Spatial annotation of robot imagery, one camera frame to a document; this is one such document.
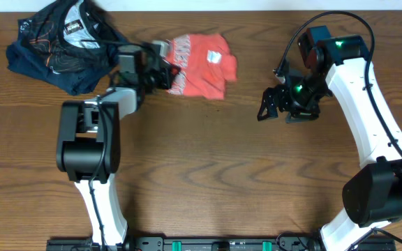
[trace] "brown floor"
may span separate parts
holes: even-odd
[[[377,36],[380,88],[402,129],[402,12],[358,12]],[[239,61],[225,101],[148,96],[121,123],[118,195],[130,226],[167,236],[275,236],[310,232],[343,207],[341,189],[359,170],[354,139],[335,98],[310,123],[258,123],[271,70],[300,24],[317,12],[113,13],[133,41],[222,33]],[[16,19],[0,13],[0,250],[44,250],[53,236],[89,236],[82,198],[55,164],[61,103],[49,84],[6,69]],[[367,32],[350,18],[316,22],[332,34]],[[292,65],[303,68],[297,49]],[[388,228],[402,237],[402,222]]]

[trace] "wooden floor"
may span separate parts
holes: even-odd
[[[167,236],[276,236],[310,232],[342,209],[341,189],[359,170],[354,139],[335,98],[319,120],[258,123],[262,92],[277,84],[291,35],[317,12],[113,13],[132,41],[221,33],[238,58],[224,101],[158,92],[121,122],[121,208],[136,232]],[[375,73],[402,129],[402,12],[358,12],[377,37]],[[6,69],[16,19],[0,13],[0,250],[44,250],[54,236],[89,236],[87,210],[55,164],[60,106],[71,97]],[[324,17],[332,34],[363,34],[357,21]],[[303,68],[297,48],[292,65]],[[402,222],[388,228],[402,237]]]

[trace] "red cloth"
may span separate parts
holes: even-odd
[[[226,81],[237,80],[237,60],[220,34],[186,34],[171,42],[166,60],[181,67],[168,93],[224,99]]]

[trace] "green light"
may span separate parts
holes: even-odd
[[[300,92],[302,88],[304,88],[302,85],[298,85],[295,87],[296,88],[296,92]]]

